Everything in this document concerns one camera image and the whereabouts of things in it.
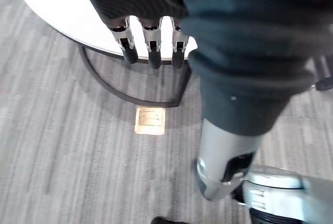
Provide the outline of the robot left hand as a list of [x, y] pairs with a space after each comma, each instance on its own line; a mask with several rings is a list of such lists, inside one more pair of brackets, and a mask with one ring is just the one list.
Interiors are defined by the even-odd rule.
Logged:
[[229, 195], [292, 96], [314, 76], [311, 57], [332, 53], [332, 0], [90, 0], [113, 28], [124, 16], [177, 17], [197, 48], [201, 147], [197, 170], [208, 200]]

